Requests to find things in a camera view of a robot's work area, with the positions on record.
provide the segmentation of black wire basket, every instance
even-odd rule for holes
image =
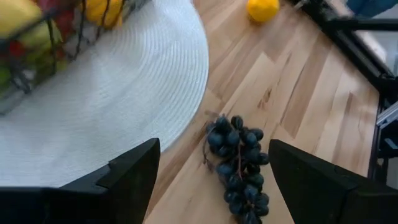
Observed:
[[[121,26],[147,0],[2,1],[26,4],[21,16],[3,9],[19,16],[10,19],[6,26],[16,26],[15,29],[0,27],[0,113],[6,114],[35,87],[92,46],[104,32]]]

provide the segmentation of wire basket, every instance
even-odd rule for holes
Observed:
[[[0,113],[6,114],[147,0],[2,1],[26,4],[22,16],[9,10],[15,6],[0,9],[18,16],[0,16],[0,23],[10,19],[6,28],[0,24]]]

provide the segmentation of lemon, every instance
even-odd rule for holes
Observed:
[[[249,0],[246,9],[254,21],[267,22],[277,14],[279,0]]]

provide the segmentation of yellow fruit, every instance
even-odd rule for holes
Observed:
[[[106,12],[104,27],[113,28],[122,24],[121,6],[123,0],[109,0],[108,11]],[[87,0],[86,18],[94,22],[97,26],[102,26],[103,14],[106,10],[107,1],[105,0]]]
[[[0,38],[6,39],[42,16],[40,8],[31,0],[0,0]],[[53,23],[55,41],[60,33]],[[35,26],[18,40],[24,47],[51,47],[49,28],[46,22]]]
[[[279,0],[249,0],[246,9],[254,21],[266,22],[277,14]]]

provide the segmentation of light wood grain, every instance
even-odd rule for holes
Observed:
[[[203,165],[206,111],[240,114],[245,125],[366,175],[377,91],[303,13],[281,2],[269,23],[250,23],[243,0],[195,0],[209,43],[200,109],[160,159],[145,223],[234,223],[216,174]],[[293,223],[270,166],[264,223]]]

